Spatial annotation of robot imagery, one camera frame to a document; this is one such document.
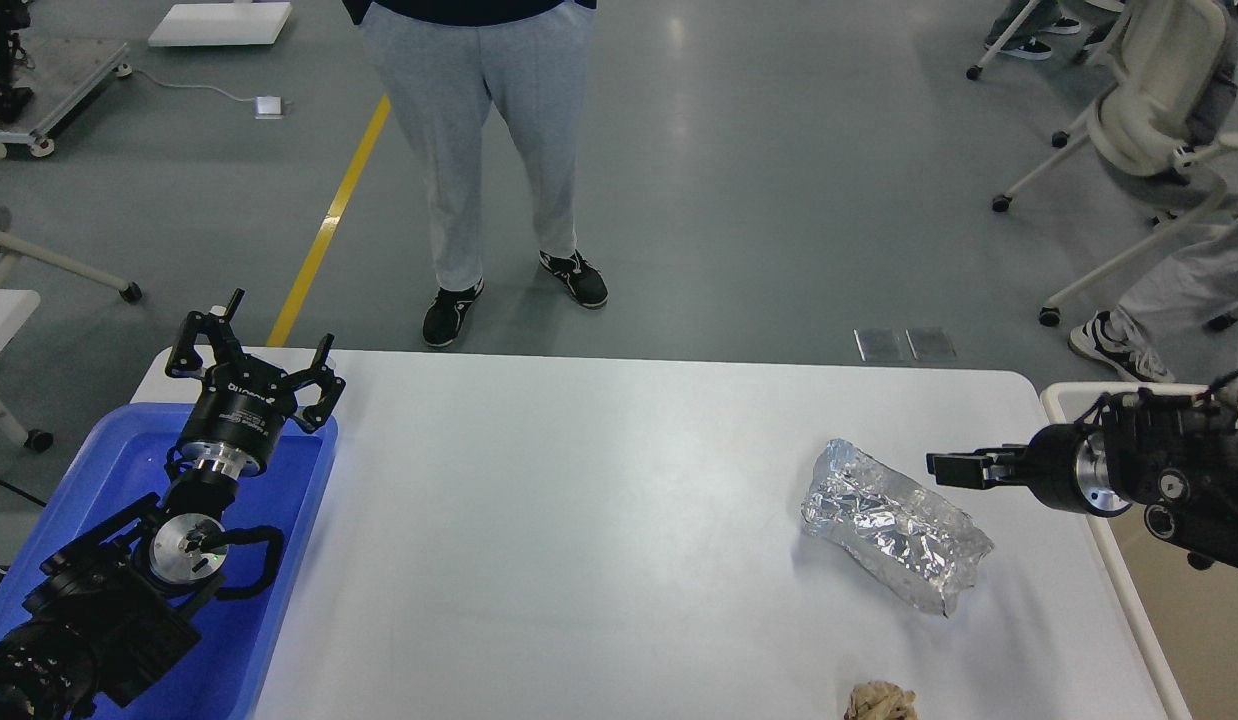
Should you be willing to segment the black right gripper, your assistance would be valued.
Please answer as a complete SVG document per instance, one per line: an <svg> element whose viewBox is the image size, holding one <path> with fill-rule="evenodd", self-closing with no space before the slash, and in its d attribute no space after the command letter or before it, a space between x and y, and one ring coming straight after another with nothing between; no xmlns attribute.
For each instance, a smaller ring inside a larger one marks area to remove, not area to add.
<svg viewBox="0 0 1238 720"><path fill-rule="evenodd" d="M1023 479L1016 465L1023 460ZM1039 431L1028 448L977 448L967 454L927 454L938 486L962 489L1029 487L1034 497L1067 512L1117 518L1130 510L1110 479L1104 434L1099 429L1054 424Z"/></svg>

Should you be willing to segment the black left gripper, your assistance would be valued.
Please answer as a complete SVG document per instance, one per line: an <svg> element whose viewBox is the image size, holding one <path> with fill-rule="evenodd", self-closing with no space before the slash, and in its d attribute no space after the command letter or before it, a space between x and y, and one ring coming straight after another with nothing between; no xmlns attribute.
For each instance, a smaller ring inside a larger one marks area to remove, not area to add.
<svg viewBox="0 0 1238 720"><path fill-rule="evenodd" d="M344 379L328 364L334 334L321 338L311 365L300 372L267 362L248 362L240 341L232 332L245 291L235 289L222 311L189 311L171 346L166 375L171 379L199 379L202 392L183 433L177 439L177 454L193 460L202 452L222 445L248 456L243 474L258 478L267 470L279 447L285 421L291 418L305 434L314 434L334 413L345 388ZM215 355L207 365L197 351L203 336ZM317 387L313 405L300 405L303 388Z"/></svg>

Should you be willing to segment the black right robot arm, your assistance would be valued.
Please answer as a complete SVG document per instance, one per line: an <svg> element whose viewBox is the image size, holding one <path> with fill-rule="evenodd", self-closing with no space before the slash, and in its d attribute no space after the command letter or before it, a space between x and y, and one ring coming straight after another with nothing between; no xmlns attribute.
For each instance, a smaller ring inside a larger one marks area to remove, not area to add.
<svg viewBox="0 0 1238 720"><path fill-rule="evenodd" d="M1143 507L1145 528L1198 570L1238 569L1238 369L1192 395L1104 392L1080 419L1025 445L928 454L940 486L1029 487L1067 512L1117 518Z"/></svg>

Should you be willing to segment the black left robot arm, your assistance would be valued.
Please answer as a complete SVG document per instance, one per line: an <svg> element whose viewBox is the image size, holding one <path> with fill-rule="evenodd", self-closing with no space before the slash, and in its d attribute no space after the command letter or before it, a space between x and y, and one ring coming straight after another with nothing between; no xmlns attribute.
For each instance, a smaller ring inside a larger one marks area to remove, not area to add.
<svg viewBox="0 0 1238 720"><path fill-rule="evenodd" d="M272 525L232 528L241 480L270 466L288 421L313 434L345 388L326 334L288 372L232 332L243 299L191 311L165 372L201 392L165 460L162 495L134 500L54 551L24 600L28 620L0 640L0 719L87 719L99 694L126 706L201 642L194 615L244 601L279 579L287 544Z"/></svg>

